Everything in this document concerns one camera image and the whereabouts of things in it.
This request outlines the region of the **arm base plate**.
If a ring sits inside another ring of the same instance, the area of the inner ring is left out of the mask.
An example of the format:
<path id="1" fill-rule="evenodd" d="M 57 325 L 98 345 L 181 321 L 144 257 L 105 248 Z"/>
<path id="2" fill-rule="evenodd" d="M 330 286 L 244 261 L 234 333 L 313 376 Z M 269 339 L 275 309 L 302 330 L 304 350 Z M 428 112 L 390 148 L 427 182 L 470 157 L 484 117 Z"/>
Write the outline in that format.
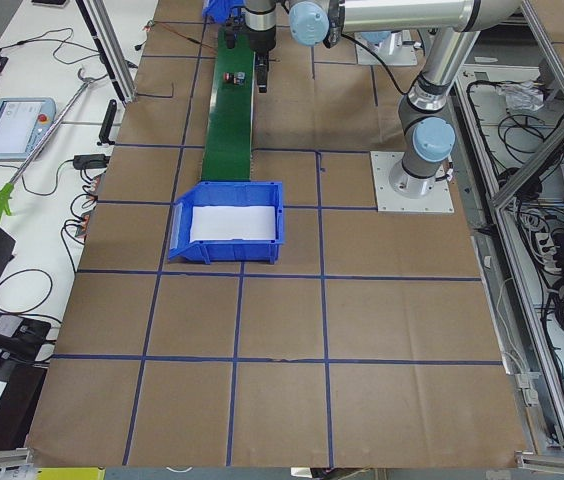
<path id="1" fill-rule="evenodd" d="M 430 179 L 410 176 L 402 165 L 403 152 L 371 151 L 371 170 L 377 210 L 397 214 L 452 214 L 449 182 L 437 181 L 439 167 Z"/>
<path id="2" fill-rule="evenodd" d="M 407 67 L 418 63 L 415 46 L 418 45 L 408 30 L 358 32 L 354 38 L 372 50 L 388 66 Z"/>

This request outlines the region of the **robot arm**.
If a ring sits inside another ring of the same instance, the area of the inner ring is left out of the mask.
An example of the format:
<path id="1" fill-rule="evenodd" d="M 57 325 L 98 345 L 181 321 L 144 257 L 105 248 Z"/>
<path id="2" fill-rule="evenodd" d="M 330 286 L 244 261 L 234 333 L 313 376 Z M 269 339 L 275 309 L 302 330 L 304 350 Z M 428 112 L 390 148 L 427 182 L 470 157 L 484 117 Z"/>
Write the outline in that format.
<path id="1" fill-rule="evenodd" d="M 453 82 L 479 33 L 510 17 L 517 1 L 291 1 L 291 35 L 301 45 L 334 47 L 347 39 L 385 67 L 403 52 L 415 30 L 425 63 L 399 104 L 406 141 L 402 159 L 389 173 L 393 190 L 407 198 L 428 195 L 439 167 L 455 145 L 444 117 Z"/>

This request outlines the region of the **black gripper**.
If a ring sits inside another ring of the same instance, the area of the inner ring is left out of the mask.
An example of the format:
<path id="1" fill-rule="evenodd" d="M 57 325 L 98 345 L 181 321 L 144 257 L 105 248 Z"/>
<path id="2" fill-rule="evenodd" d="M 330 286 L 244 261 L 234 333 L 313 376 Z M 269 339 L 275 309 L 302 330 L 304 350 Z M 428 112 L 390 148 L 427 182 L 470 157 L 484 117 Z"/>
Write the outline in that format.
<path id="1" fill-rule="evenodd" d="M 255 55 L 255 81 L 259 93 L 268 91 L 268 53 L 276 46 L 276 30 L 249 30 L 249 47 Z"/>
<path id="2" fill-rule="evenodd" d="M 230 15 L 225 22 L 226 45 L 228 49 L 233 49 L 236 45 L 235 35 L 239 35 L 245 28 L 245 17 L 242 13 Z"/>

